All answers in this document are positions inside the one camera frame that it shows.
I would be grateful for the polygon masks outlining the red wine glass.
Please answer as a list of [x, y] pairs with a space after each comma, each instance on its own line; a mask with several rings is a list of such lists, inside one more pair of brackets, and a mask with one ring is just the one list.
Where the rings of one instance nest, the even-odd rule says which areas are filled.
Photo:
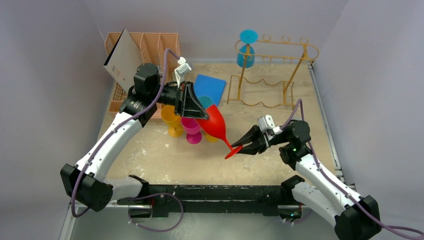
[[238, 146], [233, 148], [227, 139], [226, 122], [220, 110], [215, 104], [210, 105], [205, 109], [208, 114], [208, 119], [196, 118], [196, 122], [210, 136], [222, 140], [230, 149], [230, 152], [224, 157], [229, 159], [237, 154], [243, 147]]

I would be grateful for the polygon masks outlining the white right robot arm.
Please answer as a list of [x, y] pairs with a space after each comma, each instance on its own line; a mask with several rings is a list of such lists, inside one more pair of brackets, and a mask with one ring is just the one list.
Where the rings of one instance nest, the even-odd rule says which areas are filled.
[[306, 121], [290, 120], [281, 128], [267, 116], [232, 147], [241, 147], [240, 154], [256, 155], [281, 145], [282, 161], [298, 173], [281, 184], [282, 200], [307, 205], [333, 227], [340, 240], [369, 240], [382, 230], [376, 222], [380, 219], [377, 201], [361, 196], [333, 175], [307, 146], [310, 140]]

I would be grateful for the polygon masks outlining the magenta wine glass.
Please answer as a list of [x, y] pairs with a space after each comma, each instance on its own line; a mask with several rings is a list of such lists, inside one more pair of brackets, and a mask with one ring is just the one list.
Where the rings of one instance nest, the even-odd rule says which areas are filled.
[[200, 133], [200, 126], [194, 118], [183, 117], [181, 119], [183, 130], [186, 132], [186, 140], [192, 145], [201, 142], [202, 134]]

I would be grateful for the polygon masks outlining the light blue wine glass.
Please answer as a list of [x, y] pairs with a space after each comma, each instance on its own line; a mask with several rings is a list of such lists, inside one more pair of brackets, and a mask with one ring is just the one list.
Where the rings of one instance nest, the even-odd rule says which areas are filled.
[[199, 96], [198, 100], [205, 110], [214, 104], [209, 96]]
[[245, 29], [239, 35], [243, 46], [239, 48], [236, 63], [239, 67], [251, 68], [255, 63], [255, 50], [251, 44], [258, 40], [258, 34], [252, 29]]

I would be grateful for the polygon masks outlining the yellow wine glass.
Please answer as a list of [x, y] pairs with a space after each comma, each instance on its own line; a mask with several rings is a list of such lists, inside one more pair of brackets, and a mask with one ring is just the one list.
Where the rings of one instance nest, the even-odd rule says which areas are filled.
[[181, 117], [175, 114], [175, 107], [171, 105], [165, 105], [161, 109], [161, 118], [163, 122], [168, 126], [168, 134], [173, 138], [180, 137], [184, 130], [181, 125]]
[[208, 134], [206, 132], [204, 133], [204, 138], [209, 143], [216, 143], [219, 140], [218, 138], [213, 137], [213, 136], [211, 136], [210, 134]]

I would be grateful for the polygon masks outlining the light blue front wine glass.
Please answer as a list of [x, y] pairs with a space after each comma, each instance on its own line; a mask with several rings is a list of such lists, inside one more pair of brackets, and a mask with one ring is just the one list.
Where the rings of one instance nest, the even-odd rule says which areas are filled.
[[214, 104], [209, 96], [199, 96], [198, 100], [205, 110]]

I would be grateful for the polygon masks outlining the yellow front wine glass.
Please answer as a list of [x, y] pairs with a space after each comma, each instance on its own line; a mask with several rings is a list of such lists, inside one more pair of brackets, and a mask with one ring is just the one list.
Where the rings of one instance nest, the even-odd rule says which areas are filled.
[[163, 122], [168, 126], [168, 134], [173, 138], [180, 137], [184, 130], [181, 125], [181, 117], [175, 114], [175, 107], [171, 105], [165, 105], [161, 109], [161, 118]]

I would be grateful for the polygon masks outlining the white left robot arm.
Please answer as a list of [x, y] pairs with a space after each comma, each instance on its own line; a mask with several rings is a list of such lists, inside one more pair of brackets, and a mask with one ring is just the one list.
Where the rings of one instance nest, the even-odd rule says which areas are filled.
[[165, 83], [165, 70], [153, 63], [138, 66], [127, 98], [107, 131], [95, 146], [76, 164], [65, 164], [60, 176], [68, 196], [72, 214], [79, 217], [75, 203], [99, 212], [110, 201], [130, 198], [138, 205], [146, 203], [149, 191], [142, 180], [129, 176], [116, 183], [106, 182], [106, 176], [127, 143], [148, 123], [157, 110], [157, 103], [174, 107], [174, 113], [183, 118], [209, 119], [199, 102], [194, 83], [184, 76], [193, 70], [190, 63], [180, 63], [174, 70], [175, 81]]

